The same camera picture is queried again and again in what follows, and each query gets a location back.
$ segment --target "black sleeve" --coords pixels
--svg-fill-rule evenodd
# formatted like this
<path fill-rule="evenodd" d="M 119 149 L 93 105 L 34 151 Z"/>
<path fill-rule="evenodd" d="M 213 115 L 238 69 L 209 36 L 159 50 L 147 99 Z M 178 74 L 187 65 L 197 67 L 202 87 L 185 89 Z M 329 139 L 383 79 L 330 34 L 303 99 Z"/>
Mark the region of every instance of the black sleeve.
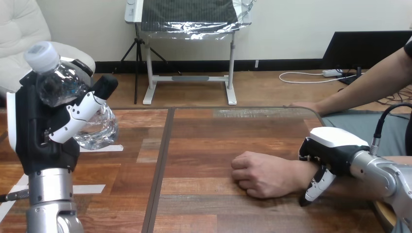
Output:
<path fill-rule="evenodd" d="M 405 49 L 406 54 L 412 58 L 412 41 L 406 44 L 403 48 Z"/>

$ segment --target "wrist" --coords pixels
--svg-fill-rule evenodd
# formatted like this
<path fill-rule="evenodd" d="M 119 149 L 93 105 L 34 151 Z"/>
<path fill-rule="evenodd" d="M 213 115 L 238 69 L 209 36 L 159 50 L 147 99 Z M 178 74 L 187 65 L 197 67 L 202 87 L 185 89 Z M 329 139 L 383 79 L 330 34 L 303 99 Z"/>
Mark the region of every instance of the wrist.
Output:
<path fill-rule="evenodd" d="M 316 112 L 322 117 L 330 112 L 327 110 L 324 100 L 315 103 Z"/>
<path fill-rule="evenodd" d="M 293 172 L 296 174 L 294 182 L 298 188 L 297 191 L 304 191 L 308 188 L 315 173 L 318 171 L 319 165 L 307 161 L 296 160 L 293 162 Z"/>

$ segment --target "human hand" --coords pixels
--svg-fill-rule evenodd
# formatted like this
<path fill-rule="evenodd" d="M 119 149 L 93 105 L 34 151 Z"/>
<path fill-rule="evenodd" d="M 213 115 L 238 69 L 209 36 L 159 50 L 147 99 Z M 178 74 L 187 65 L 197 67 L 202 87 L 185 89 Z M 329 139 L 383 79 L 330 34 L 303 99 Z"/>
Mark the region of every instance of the human hand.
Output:
<path fill-rule="evenodd" d="M 232 178 L 249 196 L 277 198 L 307 188 L 317 170 L 312 166 L 247 151 L 232 161 Z"/>

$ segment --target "wooden tabletop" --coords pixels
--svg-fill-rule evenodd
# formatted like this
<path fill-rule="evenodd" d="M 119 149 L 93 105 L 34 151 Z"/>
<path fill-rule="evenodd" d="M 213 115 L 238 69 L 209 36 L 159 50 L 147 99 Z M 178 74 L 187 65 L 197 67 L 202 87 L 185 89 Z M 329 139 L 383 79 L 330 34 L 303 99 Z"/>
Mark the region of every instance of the wooden tabletop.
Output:
<path fill-rule="evenodd" d="M 299 206 L 297 195 L 258 200 L 231 179 L 244 151 L 297 159 L 303 139 L 321 126 L 303 108 L 172 109 L 148 232 L 382 232 L 364 201 L 320 198 Z"/>
<path fill-rule="evenodd" d="M 82 153 L 73 174 L 74 185 L 105 185 L 100 194 L 75 195 L 85 232 L 383 232 L 364 201 L 322 197 L 302 208 L 297 194 L 258 200 L 230 178 L 231 160 L 246 150 L 297 159 L 310 129 L 322 125 L 311 110 L 170 108 L 115 114 L 116 144 L 124 151 Z M 0 193 L 8 193 L 23 175 L 5 130 L 0 114 Z M 25 232 L 28 205 L 17 201 L 0 233 Z"/>
<path fill-rule="evenodd" d="M 74 195 L 86 233 L 142 231 L 167 114 L 167 109 L 117 110 L 120 133 L 115 144 L 123 151 L 80 154 L 73 185 L 105 185 L 100 194 Z M 7 135 L 5 116 L 0 114 L 0 137 Z M 23 169 L 7 137 L 0 142 L 0 170 L 0 193 L 8 193 Z M 28 200 L 16 201 L 1 221 L 0 233 L 24 233 L 28 208 Z"/>

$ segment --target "human arm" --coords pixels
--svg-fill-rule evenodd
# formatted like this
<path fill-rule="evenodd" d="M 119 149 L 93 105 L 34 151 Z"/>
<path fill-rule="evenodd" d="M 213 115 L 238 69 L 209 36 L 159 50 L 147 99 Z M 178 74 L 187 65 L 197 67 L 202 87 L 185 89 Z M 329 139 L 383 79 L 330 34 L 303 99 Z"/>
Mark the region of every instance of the human arm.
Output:
<path fill-rule="evenodd" d="M 292 106 L 304 106 L 320 115 L 347 110 L 387 97 L 412 83 L 412 57 L 405 49 L 373 66 L 345 89 L 319 102 L 297 102 Z"/>
<path fill-rule="evenodd" d="M 392 156 L 385 159 L 412 165 L 412 157 Z M 232 177 L 255 198 L 277 198 L 305 191 L 318 170 L 311 162 L 286 160 L 276 156 L 245 152 L 232 161 Z M 338 177 L 326 195 L 376 200 L 367 184 L 350 177 Z"/>

